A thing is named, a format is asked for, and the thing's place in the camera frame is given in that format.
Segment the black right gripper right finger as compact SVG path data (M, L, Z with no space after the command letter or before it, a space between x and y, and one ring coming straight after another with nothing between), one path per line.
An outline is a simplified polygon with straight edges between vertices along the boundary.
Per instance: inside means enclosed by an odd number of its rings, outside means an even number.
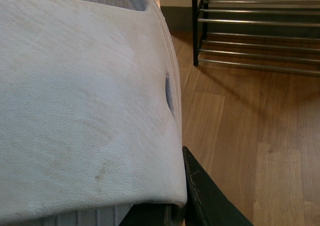
M251 226L186 146L182 147L182 153L187 183L185 225Z

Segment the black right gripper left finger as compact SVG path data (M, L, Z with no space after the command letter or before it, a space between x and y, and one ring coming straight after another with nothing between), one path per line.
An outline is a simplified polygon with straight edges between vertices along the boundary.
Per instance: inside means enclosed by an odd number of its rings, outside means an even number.
M168 203L134 204L120 226L181 226L185 207Z

